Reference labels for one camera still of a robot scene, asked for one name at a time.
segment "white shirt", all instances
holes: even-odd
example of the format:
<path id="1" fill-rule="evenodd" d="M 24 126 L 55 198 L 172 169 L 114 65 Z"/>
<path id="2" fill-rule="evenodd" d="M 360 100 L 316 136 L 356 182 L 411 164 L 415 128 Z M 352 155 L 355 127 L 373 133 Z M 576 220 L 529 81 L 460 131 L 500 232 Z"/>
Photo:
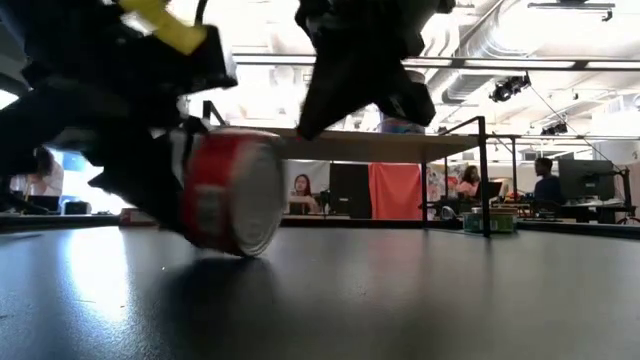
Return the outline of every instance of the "white shirt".
<path id="1" fill-rule="evenodd" d="M 38 189 L 38 187 L 33 186 L 33 184 L 31 184 L 30 189 L 28 191 L 29 195 L 62 196 L 62 181 L 64 180 L 64 170 L 62 170 L 62 166 L 60 166 L 60 164 L 54 161 L 51 175 L 45 176 L 42 180 L 47 185 L 47 188 L 44 190 L 44 192 L 40 192 L 40 189 Z M 26 175 L 14 176 L 13 179 L 11 179 L 11 190 L 20 191 L 24 194 L 27 194 L 26 187 L 27 187 Z"/>

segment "tin can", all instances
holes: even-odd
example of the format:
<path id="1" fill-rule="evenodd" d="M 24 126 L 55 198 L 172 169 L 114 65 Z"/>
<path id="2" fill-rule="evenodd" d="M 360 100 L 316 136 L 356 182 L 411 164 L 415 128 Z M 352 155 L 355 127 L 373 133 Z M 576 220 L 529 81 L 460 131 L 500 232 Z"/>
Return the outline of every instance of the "tin can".
<path id="1" fill-rule="evenodd" d="M 194 143 L 181 208 L 189 241 L 238 256 L 267 248 L 285 208 L 279 141 L 266 132 L 222 128 Z"/>

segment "laptop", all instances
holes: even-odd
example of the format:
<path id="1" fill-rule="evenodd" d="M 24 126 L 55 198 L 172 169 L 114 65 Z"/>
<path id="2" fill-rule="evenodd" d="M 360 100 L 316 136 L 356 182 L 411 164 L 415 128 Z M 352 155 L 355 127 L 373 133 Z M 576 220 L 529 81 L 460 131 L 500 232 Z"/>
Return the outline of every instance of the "laptop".
<path id="1" fill-rule="evenodd" d="M 494 197 L 500 195 L 500 190 L 502 189 L 502 183 L 501 182 L 489 182 L 487 184 L 488 187 L 488 192 L 489 192 L 489 199 L 493 199 Z M 476 199 L 476 200 L 480 200 L 482 198 L 482 182 L 480 184 L 478 184 L 478 191 L 476 191 L 476 194 L 472 197 L 472 199 Z"/>

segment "black panel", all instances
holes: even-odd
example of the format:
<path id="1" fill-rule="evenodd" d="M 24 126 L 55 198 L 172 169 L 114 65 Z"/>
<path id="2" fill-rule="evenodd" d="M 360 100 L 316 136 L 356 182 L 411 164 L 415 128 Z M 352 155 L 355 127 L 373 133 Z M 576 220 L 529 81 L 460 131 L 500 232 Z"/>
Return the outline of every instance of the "black panel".
<path id="1" fill-rule="evenodd" d="M 353 219 L 371 219 L 369 165 L 332 163 L 330 171 L 332 209 Z"/>

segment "man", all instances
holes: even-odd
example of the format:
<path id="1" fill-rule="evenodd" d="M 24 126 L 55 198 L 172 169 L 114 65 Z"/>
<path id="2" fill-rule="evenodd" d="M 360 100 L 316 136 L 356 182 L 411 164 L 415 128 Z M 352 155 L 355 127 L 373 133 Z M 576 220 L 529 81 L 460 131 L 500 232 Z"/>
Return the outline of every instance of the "man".
<path id="1" fill-rule="evenodd" d="M 536 188 L 533 191 L 533 194 L 536 201 L 564 205 L 566 199 L 562 195 L 562 190 L 560 189 L 560 179 L 558 179 L 557 176 L 551 175 L 552 167 L 553 161 L 551 161 L 551 159 L 536 159 L 536 176 L 541 176 L 542 179 L 536 183 Z"/>

